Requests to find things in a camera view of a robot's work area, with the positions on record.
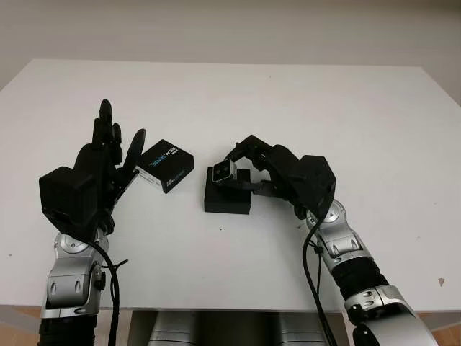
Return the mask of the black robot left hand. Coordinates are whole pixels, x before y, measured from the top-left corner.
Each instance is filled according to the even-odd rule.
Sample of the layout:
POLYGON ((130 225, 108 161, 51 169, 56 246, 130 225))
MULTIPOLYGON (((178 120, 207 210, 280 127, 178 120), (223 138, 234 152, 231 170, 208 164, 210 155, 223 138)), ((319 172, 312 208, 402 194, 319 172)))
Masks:
POLYGON ((112 211, 138 174, 136 166, 143 152, 145 138, 146 130, 141 128, 124 155, 121 127, 112 119, 109 100, 102 100, 99 117, 94 120, 92 141, 82 147, 73 167, 89 174, 96 188, 95 206, 84 208, 89 215, 78 225, 82 239, 92 241, 98 229, 103 230, 104 234, 113 232, 115 222, 112 211))

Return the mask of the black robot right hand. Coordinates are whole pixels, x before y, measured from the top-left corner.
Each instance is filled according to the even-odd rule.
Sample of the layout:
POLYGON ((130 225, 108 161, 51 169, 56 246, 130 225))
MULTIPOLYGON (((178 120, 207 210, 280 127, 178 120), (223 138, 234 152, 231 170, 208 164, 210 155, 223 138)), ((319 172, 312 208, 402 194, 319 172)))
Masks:
POLYGON ((257 188, 253 190, 253 194, 282 198, 293 205, 295 215, 300 220, 306 219, 307 209, 299 203, 295 188, 289 179, 289 173, 299 159, 289 149, 279 144, 270 146, 256 136, 250 135, 237 143, 225 156, 225 159, 230 159, 232 162, 242 158, 250 160, 253 167, 259 171, 268 171, 270 176, 270 180, 256 183, 257 188))

